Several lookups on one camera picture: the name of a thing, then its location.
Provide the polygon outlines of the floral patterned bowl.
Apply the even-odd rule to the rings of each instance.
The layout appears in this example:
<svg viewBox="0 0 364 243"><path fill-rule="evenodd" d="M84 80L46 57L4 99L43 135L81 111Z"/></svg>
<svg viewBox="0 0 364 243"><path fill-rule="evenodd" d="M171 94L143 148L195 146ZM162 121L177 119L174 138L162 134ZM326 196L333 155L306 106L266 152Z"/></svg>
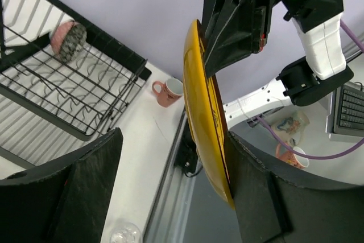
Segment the floral patterned bowl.
<svg viewBox="0 0 364 243"><path fill-rule="evenodd" d="M74 20L60 24L49 33L50 45L58 61L70 63L83 50L87 39L86 27Z"/></svg>

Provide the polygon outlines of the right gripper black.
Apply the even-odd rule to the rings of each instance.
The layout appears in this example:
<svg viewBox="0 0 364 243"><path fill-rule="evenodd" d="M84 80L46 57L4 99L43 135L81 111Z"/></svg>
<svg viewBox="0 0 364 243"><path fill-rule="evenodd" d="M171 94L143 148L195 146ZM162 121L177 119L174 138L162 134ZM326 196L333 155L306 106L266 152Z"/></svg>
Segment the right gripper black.
<svg viewBox="0 0 364 243"><path fill-rule="evenodd" d="M327 0L204 0L201 31L208 77L262 50L279 2L287 9L286 21L327 20Z"/></svg>

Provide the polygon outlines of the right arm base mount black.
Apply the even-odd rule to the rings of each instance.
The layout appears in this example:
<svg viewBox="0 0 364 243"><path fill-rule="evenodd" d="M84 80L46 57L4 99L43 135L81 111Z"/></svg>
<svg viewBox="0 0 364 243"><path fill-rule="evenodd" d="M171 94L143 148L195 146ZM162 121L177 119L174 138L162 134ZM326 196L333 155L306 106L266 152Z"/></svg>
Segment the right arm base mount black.
<svg viewBox="0 0 364 243"><path fill-rule="evenodd" d="M198 155L193 141L189 141L186 138L181 139L177 148L174 166L180 168L182 173L188 178L193 178L202 171L203 166L202 164L198 166Z"/></svg>

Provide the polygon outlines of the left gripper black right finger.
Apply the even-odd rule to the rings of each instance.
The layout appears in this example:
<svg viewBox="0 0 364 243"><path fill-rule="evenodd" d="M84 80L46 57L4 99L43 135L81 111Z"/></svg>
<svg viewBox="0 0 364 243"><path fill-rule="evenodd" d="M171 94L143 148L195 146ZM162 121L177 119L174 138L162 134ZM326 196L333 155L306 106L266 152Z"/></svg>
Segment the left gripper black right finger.
<svg viewBox="0 0 364 243"><path fill-rule="evenodd" d="M243 242L362 242L363 187L288 165L226 135L230 190Z"/></svg>

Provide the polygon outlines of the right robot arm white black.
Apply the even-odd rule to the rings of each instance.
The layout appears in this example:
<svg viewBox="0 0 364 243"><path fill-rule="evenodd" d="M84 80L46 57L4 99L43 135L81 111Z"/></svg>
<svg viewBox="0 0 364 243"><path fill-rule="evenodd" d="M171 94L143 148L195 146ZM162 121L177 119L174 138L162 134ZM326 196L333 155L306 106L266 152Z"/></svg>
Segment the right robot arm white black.
<svg viewBox="0 0 364 243"><path fill-rule="evenodd" d="M262 51L278 3L286 7L284 20L294 24L305 56L265 86L223 106L227 127L272 109L310 105L353 77L341 48L343 0L204 0L201 28L208 77Z"/></svg>

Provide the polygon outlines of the yellow patterned plate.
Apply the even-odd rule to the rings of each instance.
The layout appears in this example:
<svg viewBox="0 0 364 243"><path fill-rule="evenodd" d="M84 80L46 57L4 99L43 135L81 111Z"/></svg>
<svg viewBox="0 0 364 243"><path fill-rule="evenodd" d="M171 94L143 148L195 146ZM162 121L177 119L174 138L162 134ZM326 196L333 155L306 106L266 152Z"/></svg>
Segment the yellow patterned plate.
<svg viewBox="0 0 364 243"><path fill-rule="evenodd" d="M218 196L234 209L224 154L226 119L223 117L216 77L206 77L204 36L200 31L200 21L193 20L184 42L185 109L196 152L206 176Z"/></svg>

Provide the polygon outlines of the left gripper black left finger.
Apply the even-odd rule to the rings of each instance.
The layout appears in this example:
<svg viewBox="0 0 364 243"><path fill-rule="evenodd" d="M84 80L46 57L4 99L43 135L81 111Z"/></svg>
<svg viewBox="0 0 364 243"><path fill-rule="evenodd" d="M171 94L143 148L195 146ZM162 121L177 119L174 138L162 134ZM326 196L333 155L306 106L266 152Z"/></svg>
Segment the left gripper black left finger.
<svg viewBox="0 0 364 243"><path fill-rule="evenodd" d="M1 180L1 242L100 242L123 145L119 128Z"/></svg>

